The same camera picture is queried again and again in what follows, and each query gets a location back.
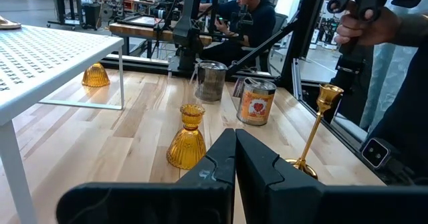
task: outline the light wood tabletop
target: light wood tabletop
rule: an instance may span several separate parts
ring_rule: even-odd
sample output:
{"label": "light wood tabletop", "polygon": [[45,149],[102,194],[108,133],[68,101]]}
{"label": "light wood tabletop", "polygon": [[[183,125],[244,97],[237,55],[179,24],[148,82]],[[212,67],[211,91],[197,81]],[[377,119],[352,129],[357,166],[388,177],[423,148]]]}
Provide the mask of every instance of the light wood tabletop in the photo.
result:
{"label": "light wood tabletop", "polygon": [[[109,30],[115,35],[125,36],[141,36],[141,38],[156,39],[156,31],[151,27],[139,27],[121,23],[113,23],[109,25]],[[208,46],[213,39],[209,36],[201,35],[202,44]],[[159,40],[173,42],[173,33],[169,30],[164,30],[160,35]]]}
{"label": "light wood tabletop", "polygon": [[[107,72],[109,86],[83,88],[81,75],[48,98],[119,104],[118,71]],[[276,92],[267,124],[254,127],[236,118],[239,99],[231,97],[233,83],[226,83],[220,102],[196,99],[194,86],[182,78],[125,72],[124,84],[123,111],[36,104],[13,119],[39,223],[56,223],[59,198],[80,183],[177,181],[186,171],[171,166],[166,153],[182,126],[182,104],[200,103],[205,108],[199,130],[207,148],[225,128],[243,128],[282,158],[299,157],[315,121],[282,88]],[[318,129],[307,161],[327,185],[383,185],[323,126]],[[0,203],[0,223],[18,223],[1,166]],[[234,223],[245,223],[239,188],[234,219]]]}

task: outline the gold candlestick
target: gold candlestick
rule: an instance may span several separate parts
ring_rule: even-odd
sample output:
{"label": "gold candlestick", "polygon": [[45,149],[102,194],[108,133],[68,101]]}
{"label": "gold candlestick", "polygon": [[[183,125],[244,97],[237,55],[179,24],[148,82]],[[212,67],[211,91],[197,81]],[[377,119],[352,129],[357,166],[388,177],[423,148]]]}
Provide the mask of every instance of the gold candlestick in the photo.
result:
{"label": "gold candlestick", "polygon": [[316,104],[318,105],[318,113],[316,113],[315,124],[314,127],[312,127],[308,141],[306,142],[305,149],[303,150],[303,153],[299,159],[286,159],[288,163],[292,164],[297,169],[305,172],[306,174],[310,175],[311,177],[314,177],[317,180],[318,175],[316,174],[314,169],[308,164],[306,164],[306,155],[308,154],[310,145],[315,137],[315,133],[318,129],[318,126],[320,125],[321,119],[324,116],[324,112],[332,107],[333,101],[341,93],[343,93],[343,89],[337,86],[331,84],[320,84],[320,95],[316,100]]}

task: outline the amber glass candle holder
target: amber glass candle holder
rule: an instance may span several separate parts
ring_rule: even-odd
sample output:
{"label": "amber glass candle holder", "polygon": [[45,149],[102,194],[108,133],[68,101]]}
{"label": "amber glass candle holder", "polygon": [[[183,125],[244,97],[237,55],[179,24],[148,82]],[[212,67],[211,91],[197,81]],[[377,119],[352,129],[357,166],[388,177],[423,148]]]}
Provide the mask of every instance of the amber glass candle holder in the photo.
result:
{"label": "amber glass candle holder", "polygon": [[90,66],[83,75],[82,85],[88,87],[103,87],[110,84],[106,70],[100,63]]}
{"label": "amber glass candle holder", "polygon": [[205,141],[198,126],[205,109],[198,104],[185,104],[180,108],[183,128],[177,132],[167,152],[167,160],[173,166],[189,170],[205,155]]}

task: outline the orange label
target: orange label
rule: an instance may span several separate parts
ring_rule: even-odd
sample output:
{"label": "orange label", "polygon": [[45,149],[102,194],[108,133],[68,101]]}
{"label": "orange label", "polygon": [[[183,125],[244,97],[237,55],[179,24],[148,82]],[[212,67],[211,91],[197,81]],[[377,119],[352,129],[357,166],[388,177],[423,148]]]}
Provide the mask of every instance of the orange label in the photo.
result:
{"label": "orange label", "polygon": [[242,96],[241,116],[246,120],[266,120],[274,101],[274,95],[244,92]]}

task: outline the tin can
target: tin can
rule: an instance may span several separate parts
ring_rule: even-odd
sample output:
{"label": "tin can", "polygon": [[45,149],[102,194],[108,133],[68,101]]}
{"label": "tin can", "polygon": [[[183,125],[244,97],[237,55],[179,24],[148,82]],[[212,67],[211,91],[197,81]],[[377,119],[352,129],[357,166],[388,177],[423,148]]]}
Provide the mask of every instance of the tin can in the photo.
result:
{"label": "tin can", "polygon": [[204,101],[218,101],[225,85],[226,65],[204,60],[197,68],[196,97]]}
{"label": "tin can", "polygon": [[276,86],[269,81],[253,78],[246,78],[243,83],[243,93],[236,116],[246,124],[262,126],[268,122]]}

